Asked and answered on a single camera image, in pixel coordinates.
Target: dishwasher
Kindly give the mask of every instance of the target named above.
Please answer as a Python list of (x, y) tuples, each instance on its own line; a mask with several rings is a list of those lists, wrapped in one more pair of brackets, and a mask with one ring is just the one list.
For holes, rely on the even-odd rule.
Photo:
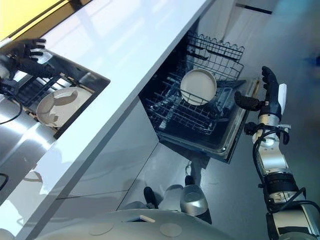
[[(230, 162), (248, 116), (248, 111), (235, 104), (234, 93), (240, 91), (251, 97), (259, 84), (256, 76), (241, 76), (244, 50), (187, 32), (139, 94), (160, 142)], [(216, 79), (212, 100), (181, 90), (184, 75), (194, 69), (207, 70)], [(182, 91), (202, 99), (204, 104), (189, 104)]]

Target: yellow wall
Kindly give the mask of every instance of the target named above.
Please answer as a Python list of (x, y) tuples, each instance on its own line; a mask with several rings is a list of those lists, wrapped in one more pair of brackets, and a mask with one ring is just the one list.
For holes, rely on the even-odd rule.
[(59, 0), (0, 0), (0, 40)]

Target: silver cylinder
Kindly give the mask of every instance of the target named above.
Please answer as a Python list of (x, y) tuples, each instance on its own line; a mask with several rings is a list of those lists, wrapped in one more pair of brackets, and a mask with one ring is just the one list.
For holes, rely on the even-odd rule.
[(180, 198), (181, 211), (192, 216), (205, 213), (208, 209), (207, 199), (201, 188), (197, 185), (184, 187)]

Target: white countertop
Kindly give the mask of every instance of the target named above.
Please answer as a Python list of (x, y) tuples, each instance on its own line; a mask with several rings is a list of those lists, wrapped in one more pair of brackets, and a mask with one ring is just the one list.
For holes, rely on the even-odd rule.
[(0, 206), (0, 228), (29, 235), (210, 2), (94, 0), (44, 36), (47, 49), (111, 83), (39, 160), (42, 186), (22, 181)]

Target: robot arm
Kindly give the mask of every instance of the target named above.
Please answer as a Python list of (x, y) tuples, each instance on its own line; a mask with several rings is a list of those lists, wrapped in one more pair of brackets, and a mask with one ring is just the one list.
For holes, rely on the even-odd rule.
[(234, 100), (239, 107), (249, 111), (260, 111), (258, 124), (249, 122), (244, 127), (247, 135), (253, 135), (252, 157), (263, 189), (268, 210), (266, 214), (268, 235), (271, 240), (287, 239), (304, 235), (305, 238), (320, 239), (319, 227), (309, 207), (319, 206), (306, 200), (306, 189), (296, 185), (294, 176), (285, 156), (279, 148), (280, 138), (289, 142), (288, 124), (280, 124), (286, 104), (287, 86), (279, 85), (274, 73), (268, 67), (262, 67), (266, 89), (265, 100), (242, 96), (236, 92)]

